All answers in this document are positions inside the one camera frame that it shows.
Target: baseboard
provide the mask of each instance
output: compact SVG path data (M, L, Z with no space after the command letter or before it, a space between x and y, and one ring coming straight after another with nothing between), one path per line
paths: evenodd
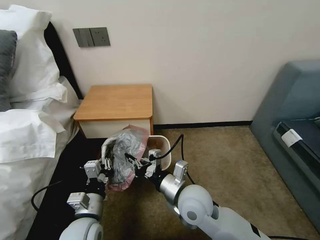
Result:
M178 123L178 124L154 124L154 130L176 128L203 128L203 127L226 127L226 126L249 126L252 121L213 122L213 123Z

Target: pink plastic bag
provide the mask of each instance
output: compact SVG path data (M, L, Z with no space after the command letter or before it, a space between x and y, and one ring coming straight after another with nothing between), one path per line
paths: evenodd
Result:
M114 174L109 178L106 188L113 191L123 191L132 183L135 173L132 163L130 163L125 153L134 156L140 161L148 141L148 131L146 129L129 125L109 137L101 146L101 158L108 156L107 149L112 147L110 155L113 156Z

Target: white trash bin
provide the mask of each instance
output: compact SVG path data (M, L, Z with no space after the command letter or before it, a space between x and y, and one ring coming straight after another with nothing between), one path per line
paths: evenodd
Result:
M151 149L160 149L161 154L164 155L166 152L170 150L170 142L169 140L161 135L150 135L147 142L147 148L143 154L143 157L149 157L148 153ZM161 159L161 170L166 170L171 164L171 153L168 156Z

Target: electrical socket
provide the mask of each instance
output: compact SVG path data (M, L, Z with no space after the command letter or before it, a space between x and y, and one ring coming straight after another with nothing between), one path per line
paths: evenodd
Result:
M90 28L94 46L110 46L109 35L106 27Z

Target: gray switch panel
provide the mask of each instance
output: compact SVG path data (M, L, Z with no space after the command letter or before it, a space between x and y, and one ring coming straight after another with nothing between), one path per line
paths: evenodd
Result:
M107 28L90 28L91 36L95 46L110 46Z
M108 31L103 28L73 29L79 47L110 46Z

